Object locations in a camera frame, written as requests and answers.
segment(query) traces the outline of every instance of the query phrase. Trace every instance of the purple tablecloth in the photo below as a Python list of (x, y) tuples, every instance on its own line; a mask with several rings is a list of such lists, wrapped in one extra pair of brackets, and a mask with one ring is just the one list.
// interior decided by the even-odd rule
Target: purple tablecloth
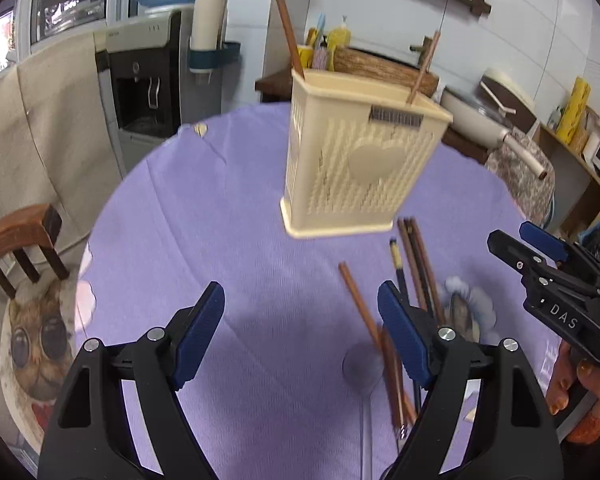
[[(96, 310), (86, 335), (106, 344), (164, 326), (211, 280), (224, 287), (224, 317), (197, 376), (178, 393), (222, 480), (360, 475), (360, 404), (341, 366), (347, 349), (369, 336), (337, 265), (349, 264), (379, 320), (375, 298), (394, 276), (388, 239), (396, 233), (317, 240), (285, 233), (288, 117), (288, 105), (259, 105), (209, 119), (203, 138), (181, 128), (124, 180), (89, 242), (84, 278)], [(457, 274), (483, 288), (497, 332), (518, 339), (539, 372), (557, 340), (525, 313), (518, 275), (486, 245), (490, 231), (517, 235), (523, 220), (504, 184), (441, 145), (401, 213), (418, 219), (438, 281)], [(141, 461), (159, 470), (133, 384), (125, 397)], [(378, 478), (396, 457), (382, 384), (372, 410)], [(460, 462), (469, 430), (461, 419), (447, 466)]]

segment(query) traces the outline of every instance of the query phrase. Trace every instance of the spoon head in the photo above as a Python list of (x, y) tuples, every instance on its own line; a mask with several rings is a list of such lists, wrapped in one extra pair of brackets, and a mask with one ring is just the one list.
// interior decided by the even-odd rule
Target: spoon head
[(352, 346), (342, 361), (342, 374), (357, 394), (368, 397), (382, 378), (384, 361), (375, 345), (360, 343)]

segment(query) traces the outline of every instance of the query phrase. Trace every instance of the basket base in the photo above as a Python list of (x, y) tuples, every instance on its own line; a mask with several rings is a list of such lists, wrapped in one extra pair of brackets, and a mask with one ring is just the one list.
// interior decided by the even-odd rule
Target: basket base
[(366, 233), (383, 233), (386, 231), (390, 231), (394, 227), (394, 221), (391, 220), (387, 224), (323, 227), (298, 230), (291, 227), (291, 208), (284, 197), (280, 199), (280, 211), (282, 211), (282, 220), (285, 223), (286, 232), (292, 238), (321, 238), (326, 236), (348, 236), (361, 235)]

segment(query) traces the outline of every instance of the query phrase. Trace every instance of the spoon handle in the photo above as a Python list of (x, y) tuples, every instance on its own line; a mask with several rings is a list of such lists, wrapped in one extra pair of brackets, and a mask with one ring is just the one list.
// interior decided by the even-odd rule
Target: spoon handle
[(360, 478), (362, 480), (372, 480), (373, 445), (371, 443), (371, 396), (362, 398), (361, 419), (362, 459)]

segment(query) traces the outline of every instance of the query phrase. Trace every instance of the gray spoon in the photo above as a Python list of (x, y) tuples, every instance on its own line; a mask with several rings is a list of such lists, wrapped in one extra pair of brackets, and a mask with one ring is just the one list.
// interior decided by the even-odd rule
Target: gray spoon
[(360, 479), (372, 480), (371, 392), (382, 378), (382, 354), (372, 344), (352, 346), (342, 361), (342, 374), (350, 388), (360, 396)]

